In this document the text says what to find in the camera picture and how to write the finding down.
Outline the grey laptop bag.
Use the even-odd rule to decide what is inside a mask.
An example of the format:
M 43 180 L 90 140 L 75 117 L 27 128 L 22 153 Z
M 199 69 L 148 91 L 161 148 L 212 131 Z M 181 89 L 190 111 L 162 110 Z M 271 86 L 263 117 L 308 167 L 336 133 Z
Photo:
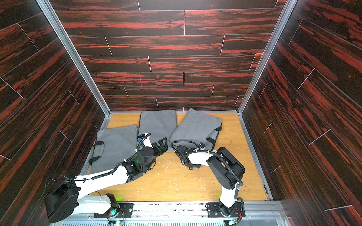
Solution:
M 175 110 L 142 111 L 139 121 L 139 135 L 151 133 L 151 143 L 167 138 L 167 152 L 173 152 L 170 136 L 177 128 Z
M 221 118 L 191 108 L 170 136 L 170 142 L 174 147 L 183 145 L 188 149 L 195 148 L 194 143 L 203 143 L 206 150 L 212 151 L 221 130 Z
M 115 168 L 118 163 L 135 154 L 138 127 L 130 125 L 99 130 L 91 148 L 91 174 Z

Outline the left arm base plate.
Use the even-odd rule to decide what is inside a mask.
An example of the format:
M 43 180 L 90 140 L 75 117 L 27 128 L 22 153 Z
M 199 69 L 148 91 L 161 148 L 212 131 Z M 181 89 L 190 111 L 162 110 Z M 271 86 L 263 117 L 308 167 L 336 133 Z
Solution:
M 123 203 L 119 202 L 117 206 L 112 206 L 104 214 L 94 213 L 94 218 L 106 218 L 106 219 L 116 219 L 116 218 L 131 218 L 133 213 L 133 203 Z

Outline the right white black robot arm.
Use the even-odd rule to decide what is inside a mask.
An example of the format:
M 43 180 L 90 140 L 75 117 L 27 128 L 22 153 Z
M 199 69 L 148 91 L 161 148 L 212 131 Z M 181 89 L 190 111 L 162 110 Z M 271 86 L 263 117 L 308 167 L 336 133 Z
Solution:
M 225 217 L 230 217 L 237 206 L 238 193 L 245 173 L 245 167 L 225 147 L 216 151 L 201 148 L 188 149 L 178 146 L 174 149 L 183 165 L 189 169 L 207 166 L 222 186 L 219 198 L 219 212 Z

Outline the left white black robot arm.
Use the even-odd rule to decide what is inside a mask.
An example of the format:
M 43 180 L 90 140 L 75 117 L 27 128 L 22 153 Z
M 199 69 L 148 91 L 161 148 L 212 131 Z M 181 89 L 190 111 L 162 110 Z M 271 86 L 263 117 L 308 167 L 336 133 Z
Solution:
M 78 175 L 74 178 L 64 177 L 57 188 L 50 190 L 45 196 L 48 221 L 60 222 L 71 215 L 94 213 L 111 218 L 125 218 L 126 211 L 113 194 L 92 196 L 107 187 L 130 183 L 142 177 L 154 168 L 156 158 L 168 150 L 167 138 L 156 143 L 150 142 L 150 134 L 145 133 L 138 138 L 135 154 L 123 159 L 114 168 L 89 175 Z

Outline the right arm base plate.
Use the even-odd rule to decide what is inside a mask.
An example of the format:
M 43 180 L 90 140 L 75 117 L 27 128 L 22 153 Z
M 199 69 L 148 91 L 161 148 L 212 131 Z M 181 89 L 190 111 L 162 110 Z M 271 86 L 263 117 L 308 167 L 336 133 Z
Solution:
M 205 207 L 209 218 L 243 218 L 246 216 L 244 205 L 241 202 L 235 202 L 229 208 L 221 202 L 208 202 Z

